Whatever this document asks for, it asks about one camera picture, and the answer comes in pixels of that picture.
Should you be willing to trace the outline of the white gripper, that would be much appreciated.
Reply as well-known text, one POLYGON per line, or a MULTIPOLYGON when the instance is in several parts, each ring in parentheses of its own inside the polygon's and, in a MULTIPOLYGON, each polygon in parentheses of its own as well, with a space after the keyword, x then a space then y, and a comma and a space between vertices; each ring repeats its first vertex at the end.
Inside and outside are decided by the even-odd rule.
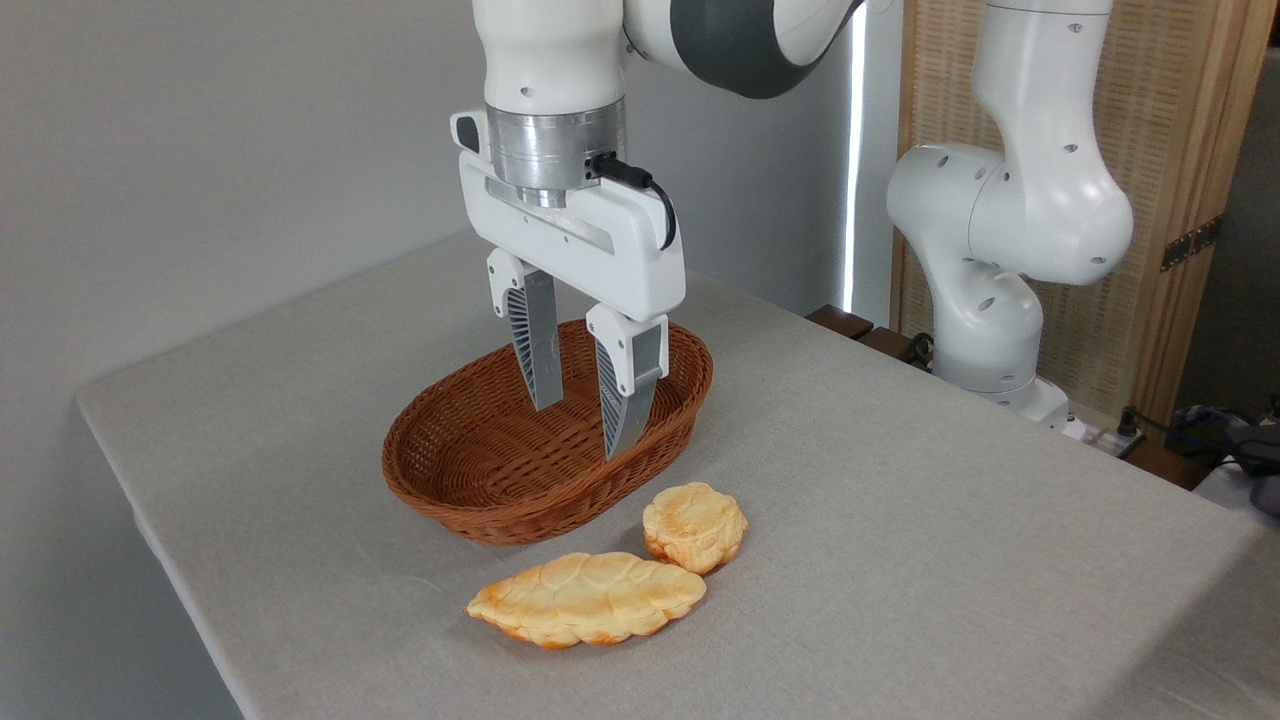
POLYGON ((686 295, 684 250, 667 236, 664 204, 591 167, 600 155, 625 156, 625 110, 524 115, 484 108, 454 114, 451 133, 468 219, 498 247, 486 259, 492 305, 508 323, 538 411, 564 397, 552 277, 600 302, 586 323, 605 456, 618 457, 637 443, 657 383, 669 374, 662 314, 686 295))

